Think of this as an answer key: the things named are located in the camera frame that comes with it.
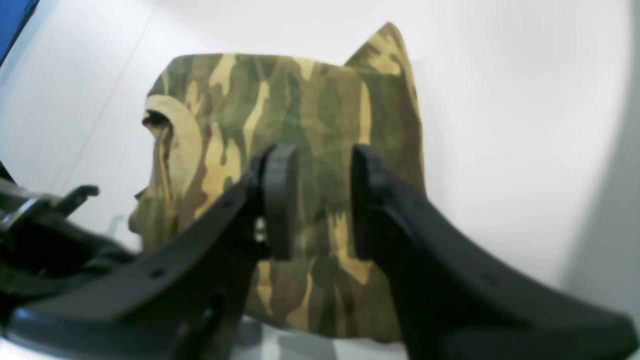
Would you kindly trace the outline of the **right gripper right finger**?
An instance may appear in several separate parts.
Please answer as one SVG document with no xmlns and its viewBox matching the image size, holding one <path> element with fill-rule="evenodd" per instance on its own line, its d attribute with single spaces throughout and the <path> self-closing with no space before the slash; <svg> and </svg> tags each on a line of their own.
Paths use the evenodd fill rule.
<svg viewBox="0 0 640 360">
<path fill-rule="evenodd" d="M 542 285 L 463 235 L 425 194 L 352 148 L 356 253 L 382 269 L 411 360 L 626 360 L 630 316 Z"/>
</svg>

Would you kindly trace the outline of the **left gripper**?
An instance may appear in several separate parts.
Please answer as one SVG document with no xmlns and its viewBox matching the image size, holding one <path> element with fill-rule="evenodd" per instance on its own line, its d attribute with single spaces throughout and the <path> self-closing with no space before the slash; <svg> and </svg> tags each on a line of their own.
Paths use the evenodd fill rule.
<svg viewBox="0 0 640 360">
<path fill-rule="evenodd" d="M 132 263 L 135 255 L 116 241 L 72 223 L 69 216 L 94 185 L 65 196 L 20 187 L 1 167 L 1 271 L 3 306 L 59 296 Z"/>
</svg>

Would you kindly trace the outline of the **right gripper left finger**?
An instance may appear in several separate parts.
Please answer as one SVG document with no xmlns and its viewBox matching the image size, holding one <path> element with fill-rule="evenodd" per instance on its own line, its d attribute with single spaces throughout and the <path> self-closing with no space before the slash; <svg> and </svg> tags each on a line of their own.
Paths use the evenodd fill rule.
<svg viewBox="0 0 640 360">
<path fill-rule="evenodd" d="M 67 360 L 229 357 L 256 264 L 290 260 L 298 151 L 273 145 L 190 227 L 57 296 L 5 305 L 5 339 Z"/>
</svg>

